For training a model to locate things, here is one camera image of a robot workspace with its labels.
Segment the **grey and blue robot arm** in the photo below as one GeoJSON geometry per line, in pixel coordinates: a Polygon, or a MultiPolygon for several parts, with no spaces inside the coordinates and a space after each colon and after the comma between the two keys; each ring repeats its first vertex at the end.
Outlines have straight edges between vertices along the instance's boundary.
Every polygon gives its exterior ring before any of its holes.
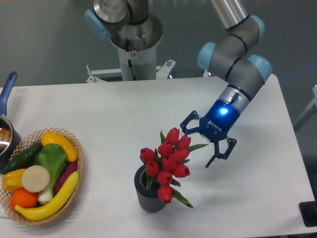
{"type": "MultiPolygon", "coordinates": [[[[261,56],[247,56],[264,35],[265,26],[249,15],[238,0],[212,2],[227,37],[201,48],[197,63],[227,82],[204,117],[191,112],[181,123],[186,134],[199,133],[214,145],[214,159],[227,159],[236,140],[228,132],[272,74],[261,56]]],[[[96,0],[84,14],[91,30],[117,48],[124,81],[157,79],[157,45],[162,38],[160,20],[149,12],[146,0],[96,0]]]]}

